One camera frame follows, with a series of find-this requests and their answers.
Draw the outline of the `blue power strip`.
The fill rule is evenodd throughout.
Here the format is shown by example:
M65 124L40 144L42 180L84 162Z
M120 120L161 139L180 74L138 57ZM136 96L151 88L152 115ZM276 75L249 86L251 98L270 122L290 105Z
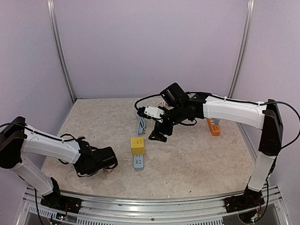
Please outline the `blue power strip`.
M144 169L144 155L133 155L133 167L135 171Z

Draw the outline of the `blue usb charger plug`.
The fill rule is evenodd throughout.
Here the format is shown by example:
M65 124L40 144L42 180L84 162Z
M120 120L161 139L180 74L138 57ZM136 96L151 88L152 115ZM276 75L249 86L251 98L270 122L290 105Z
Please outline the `blue usb charger plug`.
M213 119L212 121L213 121L213 124L214 124L214 125L218 125L219 122L220 122L220 119Z

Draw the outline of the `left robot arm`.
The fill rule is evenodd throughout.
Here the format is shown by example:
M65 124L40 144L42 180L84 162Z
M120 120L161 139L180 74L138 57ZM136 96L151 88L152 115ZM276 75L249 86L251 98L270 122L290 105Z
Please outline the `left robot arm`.
M78 177L95 175L101 169L111 170L118 165L112 147L99 149L91 146L85 137L65 139L35 129L18 116L4 123L0 132L0 166L15 172L33 186L53 207L62 208L66 199L60 193L57 181L45 175L29 158L33 153L72 164Z

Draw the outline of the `yellow cube socket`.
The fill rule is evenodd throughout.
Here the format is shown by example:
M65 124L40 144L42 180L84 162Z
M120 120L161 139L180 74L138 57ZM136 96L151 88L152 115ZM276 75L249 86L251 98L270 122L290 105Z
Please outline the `yellow cube socket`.
M144 155L145 146L143 137L132 137L130 141L132 155Z

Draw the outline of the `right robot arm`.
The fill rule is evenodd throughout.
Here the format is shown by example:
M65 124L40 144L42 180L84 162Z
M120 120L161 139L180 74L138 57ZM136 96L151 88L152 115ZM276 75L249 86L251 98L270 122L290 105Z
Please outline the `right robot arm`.
M246 101L221 97L209 92L184 91L176 82L158 94L167 104L145 106L139 114L154 120L149 140L166 142L176 125L194 126L198 119L227 120L238 124L251 155L255 158L253 171L242 194L224 199L227 212L268 205L269 196L263 188L269 187L268 178L274 171L280 152L295 143L300 135L283 144L284 126L279 105L299 112L283 101Z

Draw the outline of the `orange power strip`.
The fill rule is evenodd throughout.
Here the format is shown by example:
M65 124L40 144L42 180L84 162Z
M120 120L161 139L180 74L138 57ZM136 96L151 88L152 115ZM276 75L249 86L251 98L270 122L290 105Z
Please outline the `orange power strip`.
M221 135L221 127L218 124L215 124L213 119L206 119L210 133L212 136Z

